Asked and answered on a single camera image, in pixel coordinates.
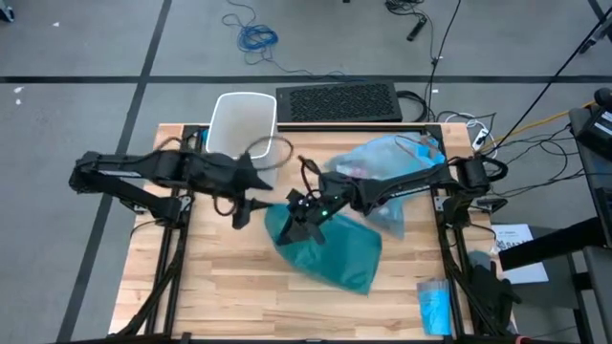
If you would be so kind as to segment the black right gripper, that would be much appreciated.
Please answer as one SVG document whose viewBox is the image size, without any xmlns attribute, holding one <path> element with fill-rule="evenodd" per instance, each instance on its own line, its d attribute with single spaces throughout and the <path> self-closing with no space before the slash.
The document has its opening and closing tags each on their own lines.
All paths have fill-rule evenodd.
<svg viewBox="0 0 612 344">
<path fill-rule="evenodd" d="M 329 220 L 335 212 L 337 197 L 323 195 L 316 198 L 292 189 L 286 199 L 289 202 L 287 205 L 289 217 L 275 243 L 278 246 L 287 246 L 306 241 L 308 231 L 318 245 L 325 244 L 326 238 L 319 226 Z"/>
</svg>

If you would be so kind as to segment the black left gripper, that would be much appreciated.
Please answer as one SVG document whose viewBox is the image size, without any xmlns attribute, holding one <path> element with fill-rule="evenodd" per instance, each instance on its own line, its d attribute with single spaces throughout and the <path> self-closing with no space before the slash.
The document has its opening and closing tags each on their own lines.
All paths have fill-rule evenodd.
<svg viewBox="0 0 612 344">
<path fill-rule="evenodd" d="M 237 160 L 220 153 L 196 155 L 191 173 L 193 189 L 210 195 L 215 212 L 223 217 L 231 216 L 234 229 L 241 229 L 249 222 L 251 211 L 273 206 L 255 198 L 246 199 L 250 188 L 273 189 L 258 176 L 248 152 Z"/>
</svg>

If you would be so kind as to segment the large teal cloth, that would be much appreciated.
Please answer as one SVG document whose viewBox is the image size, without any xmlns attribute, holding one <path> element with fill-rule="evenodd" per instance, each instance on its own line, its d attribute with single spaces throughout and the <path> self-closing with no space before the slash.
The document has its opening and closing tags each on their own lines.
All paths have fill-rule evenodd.
<svg viewBox="0 0 612 344">
<path fill-rule="evenodd" d="M 292 268 L 318 282 L 368 294 L 382 254 L 382 236 L 344 215 L 332 217 L 320 228 L 326 239 L 323 245 L 308 239 L 274 248 Z"/>
</svg>

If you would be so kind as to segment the white plastic trash bin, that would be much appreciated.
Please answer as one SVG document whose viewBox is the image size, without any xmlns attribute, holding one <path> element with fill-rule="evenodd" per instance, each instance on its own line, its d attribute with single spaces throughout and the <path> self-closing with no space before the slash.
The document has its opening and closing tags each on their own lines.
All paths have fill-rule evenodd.
<svg viewBox="0 0 612 344">
<path fill-rule="evenodd" d="M 277 132 L 276 99 L 254 92 L 225 93 L 217 98 L 206 140 L 208 153 L 222 153 L 237 159 L 246 150 L 251 154 L 258 177 L 275 186 L 281 160 Z"/>
</svg>

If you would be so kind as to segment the light blue trash bag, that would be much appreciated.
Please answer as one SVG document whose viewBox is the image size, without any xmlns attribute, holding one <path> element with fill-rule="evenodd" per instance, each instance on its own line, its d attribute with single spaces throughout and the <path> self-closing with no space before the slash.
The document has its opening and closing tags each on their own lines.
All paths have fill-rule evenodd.
<svg viewBox="0 0 612 344">
<path fill-rule="evenodd" d="M 371 140 L 348 153 L 334 156 L 325 163 L 325 168 L 356 178 L 387 180 L 425 170 L 445 161 L 446 156 L 439 149 L 438 140 L 408 133 Z M 365 219 L 402 240 L 404 203 L 414 195 L 392 199 L 375 208 Z"/>
</svg>

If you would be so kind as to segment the black perforated metal case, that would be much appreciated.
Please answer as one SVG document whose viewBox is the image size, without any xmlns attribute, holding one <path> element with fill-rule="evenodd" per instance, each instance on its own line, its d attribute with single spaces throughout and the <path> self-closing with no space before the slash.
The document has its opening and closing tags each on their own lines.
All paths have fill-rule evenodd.
<svg viewBox="0 0 612 344">
<path fill-rule="evenodd" d="M 401 122 L 391 82 L 350 82 L 276 89 L 279 122 Z"/>
</svg>

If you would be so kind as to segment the white power strip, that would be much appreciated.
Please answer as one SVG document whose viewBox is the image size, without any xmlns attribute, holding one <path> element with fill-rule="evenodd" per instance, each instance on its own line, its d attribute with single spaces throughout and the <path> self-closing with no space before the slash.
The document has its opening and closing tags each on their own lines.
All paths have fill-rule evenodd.
<svg viewBox="0 0 612 344">
<path fill-rule="evenodd" d="M 489 136 L 489 129 L 486 127 L 483 127 L 480 129 L 480 131 L 478 132 L 478 134 L 476 135 L 475 139 L 473 140 L 471 146 L 472 149 L 474 151 L 478 151 L 482 148 L 482 146 L 485 144 L 487 137 Z"/>
</svg>

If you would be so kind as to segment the white printed sheet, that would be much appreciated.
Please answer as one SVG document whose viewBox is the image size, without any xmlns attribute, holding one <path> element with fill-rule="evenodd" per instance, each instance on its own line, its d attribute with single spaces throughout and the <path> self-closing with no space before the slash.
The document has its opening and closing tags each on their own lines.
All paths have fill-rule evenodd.
<svg viewBox="0 0 612 344">
<path fill-rule="evenodd" d="M 534 239 L 532 232 L 526 224 L 493 225 L 495 243 L 492 253 L 516 247 Z M 542 263 L 534 263 L 516 269 L 503 270 L 503 276 L 513 285 L 545 283 L 549 281 L 548 274 Z"/>
</svg>

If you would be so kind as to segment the black power strip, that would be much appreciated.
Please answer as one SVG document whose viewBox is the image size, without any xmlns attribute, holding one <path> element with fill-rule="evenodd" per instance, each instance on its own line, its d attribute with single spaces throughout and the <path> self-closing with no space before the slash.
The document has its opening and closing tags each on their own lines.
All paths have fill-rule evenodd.
<svg viewBox="0 0 612 344">
<path fill-rule="evenodd" d="M 422 29 L 425 27 L 427 22 L 428 20 L 424 16 L 420 16 L 415 27 L 407 35 L 406 40 L 410 42 L 414 41 L 416 37 L 419 35 L 419 33 L 422 31 Z"/>
</svg>

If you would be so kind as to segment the black box device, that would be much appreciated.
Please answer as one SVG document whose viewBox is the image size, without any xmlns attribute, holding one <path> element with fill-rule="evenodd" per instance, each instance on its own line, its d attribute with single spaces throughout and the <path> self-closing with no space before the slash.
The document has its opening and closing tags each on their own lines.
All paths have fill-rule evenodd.
<svg viewBox="0 0 612 344">
<path fill-rule="evenodd" d="M 579 143 L 612 162 L 612 90 L 600 88 L 594 101 L 570 111 L 571 131 Z"/>
</svg>

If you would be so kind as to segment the black stand leg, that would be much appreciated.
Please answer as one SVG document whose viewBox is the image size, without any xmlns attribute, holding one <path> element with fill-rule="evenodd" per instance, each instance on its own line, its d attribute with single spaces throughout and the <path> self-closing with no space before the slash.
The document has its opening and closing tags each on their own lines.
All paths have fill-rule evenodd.
<svg viewBox="0 0 612 344">
<path fill-rule="evenodd" d="M 599 41 L 607 37 L 612 42 L 612 5 L 607 11 L 603 11 L 599 0 L 587 0 L 589 6 L 597 16 L 600 24 L 589 35 L 588 39 L 580 46 L 579 54 L 586 53 Z"/>
</svg>

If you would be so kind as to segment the black aluminium rig frame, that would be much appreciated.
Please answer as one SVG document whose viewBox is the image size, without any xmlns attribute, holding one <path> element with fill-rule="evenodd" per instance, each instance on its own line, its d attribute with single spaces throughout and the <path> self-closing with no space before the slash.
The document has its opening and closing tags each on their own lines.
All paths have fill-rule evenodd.
<svg viewBox="0 0 612 344">
<path fill-rule="evenodd" d="M 363 143 L 417 124 L 280 124 L 296 155 L 319 166 Z M 427 194 L 408 200 L 405 239 L 382 233 L 382 258 L 365 295 L 332 288 L 291 269 L 273 248 L 258 211 L 242 230 L 218 216 L 211 199 L 196 196 L 186 235 L 186 258 L 176 306 L 170 287 L 158 306 L 153 332 L 204 339 L 414 340 L 444 343 L 424 333 L 417 284 L 444 276 L 434 207 Z M 125 327 L 153 281 L 163 230 L 146 225 L 130 240 L 109 333 Z"/>
</svg>

